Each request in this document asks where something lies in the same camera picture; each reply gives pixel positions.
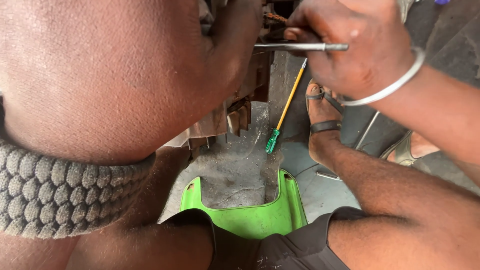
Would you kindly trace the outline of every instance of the concrete floor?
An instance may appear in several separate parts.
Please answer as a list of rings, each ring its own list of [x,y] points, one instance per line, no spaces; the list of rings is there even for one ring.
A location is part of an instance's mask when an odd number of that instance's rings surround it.
[[[412,43],[426,49],[430,65],[476,87],[480,87],[479,25],[480,2],[477,0],[451,0],[443,7],[435,6],[432,0],[423,0],[412,7],[406,23]],[[308,72],[300,81],[275,152],[267,155],[264,151],[302,62],[303,59],[286,53],[276,54],[272,65],[270,102],[253,103],[250,131],[243,132],[240,138],[228,135],[226,143],[202,149],[203,155],[175,183],[161,220],[178,212],[181,193],[196,176],[202,176],[202,197],[208,207],[226,208],[269,202],[275,198],[276,171],[279,167],[296,177],[308,221],[339,206],[358,207],[342,181],[315,175],[317,171],[326,169],[308,156],[309,121],[304,99],[310,80]],[[342,142],[353,146],[373,114],[374,110],[366,106],[347,108]],[[380,115],[361,150],[379,156],[406,131],[401,125]],[[480,194],[480,189],[440,152],[415,162],[414,167]]]

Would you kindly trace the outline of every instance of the silver bracelet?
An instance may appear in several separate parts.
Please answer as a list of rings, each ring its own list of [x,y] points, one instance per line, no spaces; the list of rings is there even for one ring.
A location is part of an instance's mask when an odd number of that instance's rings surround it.
[[[346,100],[343,100],[341,97],[339,97],[338,102],[340,102],[341,104],[344,104],[345,106],[361,106],[361,105],[375,102],[377,100],[381,100],[386,96],[392,94],[393,92],[397,91],[400,87],[402,87],[410,79],[412,79],[413,76],[415,76],[415,74],[418,73],[421,66],[423,65],[423,62],[425,61],[425,52],[423,52],[421,48],[412,47],[412,51],[415,52],[415,55],[417,56],[417,58],[413,63],[412,67],[407,71],[407,73],[405,73],[405,75],[403,75],[400,79],[398,79],[398,81],[394,82],[389,87],[369,97],[362,98],[359,100],[354,100],[354,101],[346,101]]]

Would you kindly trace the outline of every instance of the foot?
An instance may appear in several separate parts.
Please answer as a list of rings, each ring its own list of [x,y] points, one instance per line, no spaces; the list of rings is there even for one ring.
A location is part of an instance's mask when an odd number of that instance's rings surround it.
[[[337,94],[332,92],[330,89],[323,86],[323,89],[326,93],[330,93],[334,99],[337,99]],[[320,86],[316,83],[311,83],[307,87],[307,95],[316,95],[320,93]],[[309,99],[308,115],[310,118],[310,123],[318,123],[328,120],[342,120],[342,115],[338,112],[330,102],[326,99]],[[334,148],[344,147],[340,143],[340,131],[339,130],[326,130],[313,133],[308,142],[308,152],[310,157],[330,168],[327,153],[330,153],[329,150],[334,150]]]
[[[413,132],[410,140],[410,152],[416,159],[422,158],[428,154],[439,151],[440,149],[427,141],[420,134]],[[388,161],[395,162],[395,150],[388,155]]]

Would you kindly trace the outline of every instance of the yellow screwdriver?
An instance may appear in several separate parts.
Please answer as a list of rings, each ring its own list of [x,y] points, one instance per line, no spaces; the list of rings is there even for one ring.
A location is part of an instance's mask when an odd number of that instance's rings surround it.
[[[265,152],[267,152],[267,154],[271,154],[273,152],[273,148],[275,147],[275,144],[276,144],[276,139],[278,135],[280,135],[280,126],[282,125],[283,119],[287,114],[288,107],[290,106],[290,102],[292,101],[293,95],[295,94],[295,90],[297,90],[297,86],[299,84],[301,75],[303,74],[303,71],[305,70],[306,66],[307,66],[307,59],[305,58],[305,61],[303,62],[303,65],[301,66],[299,74],[297,76],[297,80],[295,81],[292,91],[290,92],[290,96],[288,97],[287,104],[283,109],[282,117],[280,117],[280,121],[278,121],[278,125],[276,126],[276,128],[273,129],[272,136],[270,136],[270,139],[268,140],[267,147],[265,148]]]

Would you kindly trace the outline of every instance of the green plastic stool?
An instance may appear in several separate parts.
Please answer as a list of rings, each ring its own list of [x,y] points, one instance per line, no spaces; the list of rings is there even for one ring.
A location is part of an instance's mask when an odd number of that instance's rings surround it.
[[[278,170],[278,197],[273,202],[224,209],[211,209],[202,203],[197,177],[186,186],[180,203],[180,211],[192,208],[205,211],[218,227],[247,239],[286,235],[307,225],[297,181],[284,170]]]

